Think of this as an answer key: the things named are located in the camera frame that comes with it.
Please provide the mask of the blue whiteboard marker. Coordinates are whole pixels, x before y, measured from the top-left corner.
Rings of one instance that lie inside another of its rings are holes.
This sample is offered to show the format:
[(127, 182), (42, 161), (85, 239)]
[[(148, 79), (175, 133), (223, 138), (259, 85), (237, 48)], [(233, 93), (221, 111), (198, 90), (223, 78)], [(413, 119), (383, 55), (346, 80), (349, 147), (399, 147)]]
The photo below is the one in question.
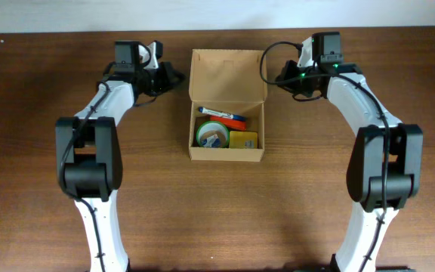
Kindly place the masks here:
[(199, 107), (198, 111), (200, 113), (203, 113), (206, 115), (220, 117), (220, 118), (224, 118), (224, 119), (232, 119), (232, 120), (237, 120), (237, 121), (242, 121), (242, 122), (244, 122), (246, 120), (246, 118), (244, 116), (240, 116), (240, 115), (236, 115), (236, 114), (232, 114), (232, 113), (225, 113), (225, 112), (221, 112), (221, 111), (217, 111), (217, 110), (210, 110), (209, 108), (205, 108), (205, 107)]

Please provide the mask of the brown cardboard box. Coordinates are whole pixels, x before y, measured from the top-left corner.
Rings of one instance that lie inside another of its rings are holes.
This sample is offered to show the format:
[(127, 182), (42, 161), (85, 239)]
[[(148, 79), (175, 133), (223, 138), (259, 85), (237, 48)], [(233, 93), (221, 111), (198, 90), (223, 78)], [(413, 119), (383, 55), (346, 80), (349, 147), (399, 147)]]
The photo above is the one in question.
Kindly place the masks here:
[[(267, 85), (260, 77), (258, 50), (194, 49), (189, 96), (189, 152), (192, 160), (259, 162), (264, 151), (264, 101)], [(246, 128), (258, 134), (254, 149), (199, 146), (199, 127), (209, 120), (200, 107), (245, 117)]]

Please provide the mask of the small blue white card box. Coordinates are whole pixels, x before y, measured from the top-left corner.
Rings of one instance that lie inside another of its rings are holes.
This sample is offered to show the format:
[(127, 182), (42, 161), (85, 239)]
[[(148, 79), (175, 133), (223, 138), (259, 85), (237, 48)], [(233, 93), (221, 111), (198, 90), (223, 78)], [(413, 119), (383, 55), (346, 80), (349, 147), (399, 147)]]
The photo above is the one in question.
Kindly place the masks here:
[(221, 146), (221, 140), (217, 133), (203, 136), (201, 145), (208, 148), (219, 148)]

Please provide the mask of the orange highlighter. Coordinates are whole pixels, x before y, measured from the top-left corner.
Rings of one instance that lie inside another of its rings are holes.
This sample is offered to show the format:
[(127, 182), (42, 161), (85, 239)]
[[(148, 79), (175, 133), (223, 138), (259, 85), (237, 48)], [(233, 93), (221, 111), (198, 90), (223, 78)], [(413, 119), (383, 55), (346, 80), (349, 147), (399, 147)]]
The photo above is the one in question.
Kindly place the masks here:
[(226, 119), (226, 118), (216, 117), (216, 116), (211, 116), (210, 120), (220, 122), (223, 125), (225, 125), (226, 127), (228, 127), (229, 129), (233, 129), (233, 130), (237, 130), (237, 131), (245, 131), (246, 130), (246, 122), (245, 121), (239, 121), (239, 120), (235, 120), (235, 119)]

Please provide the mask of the yellow sticky note pad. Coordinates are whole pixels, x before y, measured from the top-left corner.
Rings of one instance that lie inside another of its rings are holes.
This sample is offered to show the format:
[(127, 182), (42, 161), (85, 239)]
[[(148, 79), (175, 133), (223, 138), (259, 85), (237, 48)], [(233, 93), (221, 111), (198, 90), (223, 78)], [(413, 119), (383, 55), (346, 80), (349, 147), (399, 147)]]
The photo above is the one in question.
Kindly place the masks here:
[(253, 131), (231, 131), (229, 148), (231, 149), (257, 149), (258, 133)]

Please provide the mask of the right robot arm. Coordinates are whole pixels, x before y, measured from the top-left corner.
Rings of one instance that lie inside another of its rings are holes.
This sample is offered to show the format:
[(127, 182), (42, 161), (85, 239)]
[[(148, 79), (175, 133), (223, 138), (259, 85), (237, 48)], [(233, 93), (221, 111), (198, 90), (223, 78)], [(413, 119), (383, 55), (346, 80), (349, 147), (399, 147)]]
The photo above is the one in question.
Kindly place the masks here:
[(318, 32), (294, 47), (273, 80), (296, 101), (324, 98), (355, 135), (346, 172), (353, 201), (347, 232), (327, 271), (375, 271), (376, 258), (393, 219), (418, 193), (423, 132), (391, 114), (373, 94), (362, 70), (346, 63), (339, 32)]

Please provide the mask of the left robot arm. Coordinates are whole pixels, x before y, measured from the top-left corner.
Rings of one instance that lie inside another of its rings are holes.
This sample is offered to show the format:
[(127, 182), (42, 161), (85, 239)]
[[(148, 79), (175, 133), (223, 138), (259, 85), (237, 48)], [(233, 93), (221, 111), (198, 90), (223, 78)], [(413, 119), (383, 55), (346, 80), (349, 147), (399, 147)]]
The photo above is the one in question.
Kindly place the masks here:
[(57, 183), (79, 210), (91, 255), (92, 271), (128, 271), (117, 212), (123, 164), (117, 126), (128, 110), (139, 107), (185, 80), (162, 62), (163, 44), (117, 41), (115, 59), (103, 71), (94, 97), (72, 117), (55, 124)]

